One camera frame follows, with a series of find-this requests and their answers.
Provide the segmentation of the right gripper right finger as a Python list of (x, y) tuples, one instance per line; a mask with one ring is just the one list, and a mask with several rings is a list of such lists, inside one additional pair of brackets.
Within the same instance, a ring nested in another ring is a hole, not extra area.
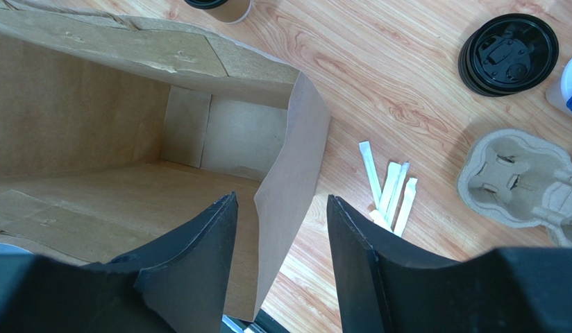
[(572, 332), (572, 248), (495, 248), (458, 262), (329, 196), (345, 332)]

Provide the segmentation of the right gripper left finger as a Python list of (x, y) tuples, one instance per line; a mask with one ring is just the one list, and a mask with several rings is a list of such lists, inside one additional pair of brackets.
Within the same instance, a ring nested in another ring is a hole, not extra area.
[(219, 332), (238, 203), (226, 194), (107, 263), (0, 254), (0, 332)]

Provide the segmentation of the brown paper bag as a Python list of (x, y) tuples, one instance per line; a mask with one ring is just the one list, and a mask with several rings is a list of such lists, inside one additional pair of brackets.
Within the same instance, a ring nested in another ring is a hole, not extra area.
[(0, 241), (107, 262), (234, 191), (224, 313), (260, 311), (330, 112), (298, 69), (166, 19), (0, 1)]

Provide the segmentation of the cardboard cup carrier tray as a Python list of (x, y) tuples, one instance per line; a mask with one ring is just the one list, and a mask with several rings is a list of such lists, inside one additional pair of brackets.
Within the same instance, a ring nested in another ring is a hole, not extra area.
[(572, 248), (572, 160), (560, 146), (506, 128), (478, 138), (456, 180), (458, 196), (480, 215), (511, 228), (543, 226)]

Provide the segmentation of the brown paper coffee cup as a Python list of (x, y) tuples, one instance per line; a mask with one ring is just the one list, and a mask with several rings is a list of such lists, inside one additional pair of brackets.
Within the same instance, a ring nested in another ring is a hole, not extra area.
[(185, 3), (225, 24), (241, 22), (253, 7), (252, 0), (185, 0)]

